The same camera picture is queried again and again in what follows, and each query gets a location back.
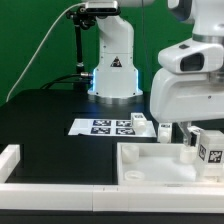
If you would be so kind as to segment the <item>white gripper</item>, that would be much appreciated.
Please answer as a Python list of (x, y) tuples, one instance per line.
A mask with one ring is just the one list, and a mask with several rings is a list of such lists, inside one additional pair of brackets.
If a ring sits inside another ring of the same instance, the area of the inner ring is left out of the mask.
[(178, 123), (184, 145), (193, 146), (190, 121), (224, 118), (224, 85), (210, 83), (207, 73), (160, 69), (152, 83), (150, 112), (159, 123)]

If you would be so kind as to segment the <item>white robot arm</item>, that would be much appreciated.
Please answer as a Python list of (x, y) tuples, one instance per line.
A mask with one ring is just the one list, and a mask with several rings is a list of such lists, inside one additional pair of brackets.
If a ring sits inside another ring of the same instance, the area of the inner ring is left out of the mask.
[[(106, 102), (139, 95), (133, 66), (133, 28), (114, 13), (139, 0), (94, 0), (100, 29), (100, 59), (89, 94)], [(158, 54), (161, 69), (151, 87), (150, 112), (160, 123), (224, 118), (224, 0), (168, 0), (180, 21), (194, 25), (192, 37)]]

